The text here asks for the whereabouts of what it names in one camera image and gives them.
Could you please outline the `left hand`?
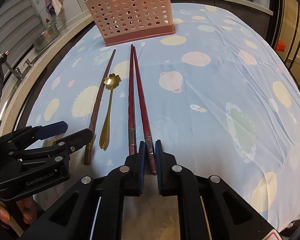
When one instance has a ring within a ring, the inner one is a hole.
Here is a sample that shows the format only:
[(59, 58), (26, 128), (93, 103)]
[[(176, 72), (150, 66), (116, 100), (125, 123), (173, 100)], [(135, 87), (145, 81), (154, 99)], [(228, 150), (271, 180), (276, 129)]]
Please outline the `left hand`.
[(4, 205), (0, 203), (0, 220), (9, 225), (12, 218), (23, 214), (23, 221), (31, 225), (37, 219), (36, 203), (32, 196), (16, 202), (15, 205)]

